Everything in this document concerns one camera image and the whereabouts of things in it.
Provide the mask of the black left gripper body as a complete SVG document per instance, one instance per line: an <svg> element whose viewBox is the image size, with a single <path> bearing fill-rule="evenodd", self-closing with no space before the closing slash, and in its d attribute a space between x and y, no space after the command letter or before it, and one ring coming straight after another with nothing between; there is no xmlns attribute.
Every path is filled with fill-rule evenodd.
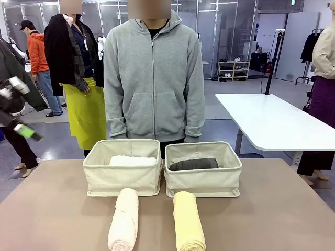
<svg viewBox="0 0 335 251"><path fill-rule="evenodd" d="M8 126L13 113L20 113L25 107L23 96L14 89L1 89L1 126Z"/></svg>

